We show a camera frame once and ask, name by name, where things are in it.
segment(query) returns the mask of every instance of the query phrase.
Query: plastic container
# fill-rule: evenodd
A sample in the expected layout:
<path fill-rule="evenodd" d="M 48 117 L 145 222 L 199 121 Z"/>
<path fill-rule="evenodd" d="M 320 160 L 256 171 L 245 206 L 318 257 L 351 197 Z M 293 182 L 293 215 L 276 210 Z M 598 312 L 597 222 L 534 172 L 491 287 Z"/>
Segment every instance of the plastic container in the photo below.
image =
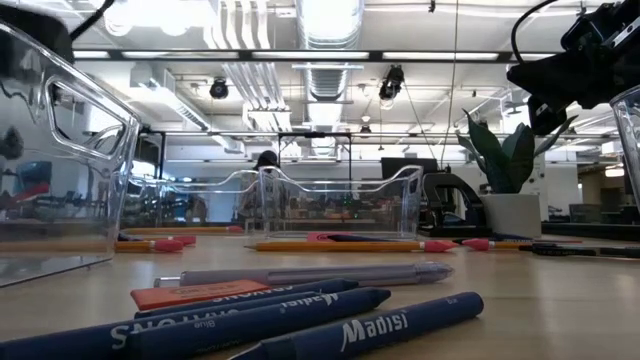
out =
<path fill-rule="evenodd" d="M 164 228 L 171 234 L 188 227 L 202 228 L 202 234 L 243 234 L 253 230 L 259 215 L 258 172 L 254 170 L 236 171 L 211 183 L 133 177 L 129 183 L 122 228 L 130 233 Z"/>
<path fill-rule="evenodd" d="M 108 260 L 139 121 L 0 22 L 0 286 Z"/>
<path fill-rule="evenodd" d="M 636 205 L 640 209 L 640 86 L 611 100 Z"/>
<path fill-rule="evenodd" d="M 260 169 L 264 232 L 255 240 L 306 239 L 342 231 L 415 240 L 422 167 L 406 166 L 379 181 L 294 180 L 276 167 Z"/>

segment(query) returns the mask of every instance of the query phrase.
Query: monitor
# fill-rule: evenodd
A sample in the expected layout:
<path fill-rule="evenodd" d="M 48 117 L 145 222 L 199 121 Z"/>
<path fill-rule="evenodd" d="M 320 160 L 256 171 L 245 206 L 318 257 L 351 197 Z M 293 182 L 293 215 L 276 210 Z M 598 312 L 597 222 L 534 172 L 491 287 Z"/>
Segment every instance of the monitor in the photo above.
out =
<path fill-rule="evenodd" d="M 382 178 L 389 179 L 395 175 L 400 169 L 407 165 L 422 166 L 422 173 L 438 172 L 438 160 L 436 159 L 418 159 L 418 158 L 382 158 Z"/>

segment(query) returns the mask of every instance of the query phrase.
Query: potted plant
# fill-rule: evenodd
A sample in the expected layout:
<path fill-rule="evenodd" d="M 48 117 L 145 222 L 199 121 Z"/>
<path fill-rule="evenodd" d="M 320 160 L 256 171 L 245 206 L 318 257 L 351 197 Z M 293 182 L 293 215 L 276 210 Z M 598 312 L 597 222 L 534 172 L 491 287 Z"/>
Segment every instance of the potted plant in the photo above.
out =
<path fill-rule="evenodd" d="M 489 226 L 496 233 L 539 237 L 540 203 L 538 195 L 520 194 L 522 185 L 533 171 L 534 158 L 558 140 L 573 116 L 560 126 L 550 138 L 535 148 L 535 136 L 528 125 L 520 124 L 500 144 L 489 129 L 475 123 L 471 115 L 463 110 L 469 120 L 469 139 L 458 136 L 458 143 L 476 158 L 478 167 L 487 175 L 494 194 L 481 196 Z"/>

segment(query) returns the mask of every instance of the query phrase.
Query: table surface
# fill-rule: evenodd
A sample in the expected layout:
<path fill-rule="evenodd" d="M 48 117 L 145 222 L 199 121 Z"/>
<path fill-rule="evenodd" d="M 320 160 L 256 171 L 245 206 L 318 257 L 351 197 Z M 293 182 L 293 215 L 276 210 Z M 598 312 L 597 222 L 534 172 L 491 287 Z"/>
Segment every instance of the table surface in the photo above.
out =
<path fill-rule="evenodd" d="M 0 289 L 0 340 L 131 319 L 129 291 L 183 270 L 442 261 L 438 284 L 393 287 L 381 310 L 463 292 L 485 300 L 475 320 L 362 359 L 638 359 L 640 262 L 536 257 L 517 251 L 451 254 L 256 253 L 242 237 L 199 237 L 183 254 L 118 254 L 113 261 Z M 248 346 L 203 359 L 226 359 Z"/>

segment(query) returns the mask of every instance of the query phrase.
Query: blue marker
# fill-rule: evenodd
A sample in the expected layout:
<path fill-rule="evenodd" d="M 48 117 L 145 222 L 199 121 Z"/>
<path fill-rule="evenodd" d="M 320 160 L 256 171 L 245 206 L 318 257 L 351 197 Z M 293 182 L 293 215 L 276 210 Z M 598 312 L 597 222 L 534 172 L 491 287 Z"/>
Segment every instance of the blue marker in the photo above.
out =
<path fill-rule="evenodd" d="M 135 318 L 138 319 L 138 318 L 143 318 L 147 316 L 169 314 L 176 311 L 196 310 L 196 309 L 202 309 L 202 308 L 216 306 L 216 305 L 232 304 L 240 301 L 264 299 L 264 298 L 269 298 L 273 296 L 295 294 L 295 293 L 301 293 L 301 292 L 307 292 L 307 291 L 319 292 L 323 294 L 332 294 L 336 292 L 355 289 L 357 287 L 358 287 L 357 281 L 345 280 L 345 279 L 323 280 L 323 281 L 317 281 L 317 282 L 312 282 L 308 284 L 284 286 L 280 288 L 256 291 L 256 292 L 251 292 L 247 294 L 239 294 L 239 295 L 227 296 L 227 297 L 213 299 L 213 300 L 199 301 L 191 304 L 176 305 L 176 306 L 170 306 L 170 307 L 147 310 L 147 311 L 138 311 L 135 315 Z"/>
<path fill-rule="evenodd" d="M 231 359 L 351 359 L 364 352 L 471 319 L 483 308 L 480 295 L 460 293 L 376 316 L 264 340 Z"/>
<path fill-rule="evenodd" d="M 121 359 L 124 356 L 127 338 L 133 331 L 153 329 L 193 320 L 207 321 L 207 319 L 234 314 L 238 311 L 297 301 L 317 295 L 319 294 L 314 292 L 288 294 L 7 341 L 0 343 L 0 359 Z"/>
<path fill-rule="evenodd" d="M 389 296 L 389 290 L 362 288 L 142 330 L 127 338 L 127 355 L 136 360 L 190 358 L 370 311 Z"/>

